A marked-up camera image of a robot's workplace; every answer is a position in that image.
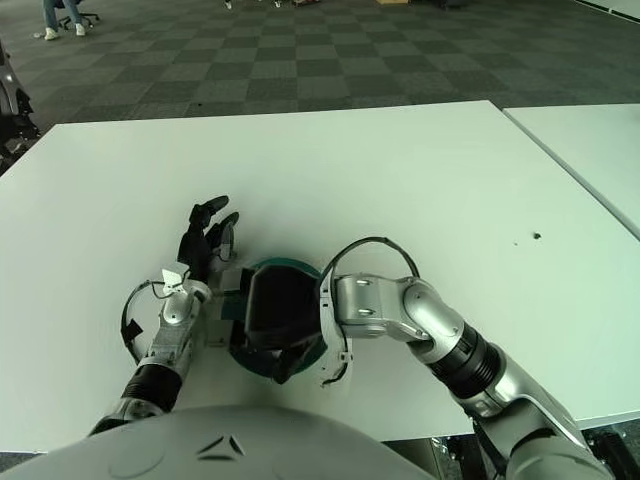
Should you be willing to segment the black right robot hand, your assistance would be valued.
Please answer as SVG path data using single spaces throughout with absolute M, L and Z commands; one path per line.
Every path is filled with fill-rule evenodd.
M 312 266 L 274 258 L 225 274 L 221 319 L 228 351 L 245 370 L 282 385 L 325 354 Z

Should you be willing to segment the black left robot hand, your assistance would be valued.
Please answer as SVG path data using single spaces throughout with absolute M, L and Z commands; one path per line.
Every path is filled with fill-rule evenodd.
M 207 283 L 213 273 L 223 271 L 235 258 L 234 229 L 239 213 L 233 212 L 211 225 L 213 217 L 228 203 L 229 197 L 222 195 L 195 204 L 191 210 L 177 255 L 177 261 L 188 267 L 191 280 Z

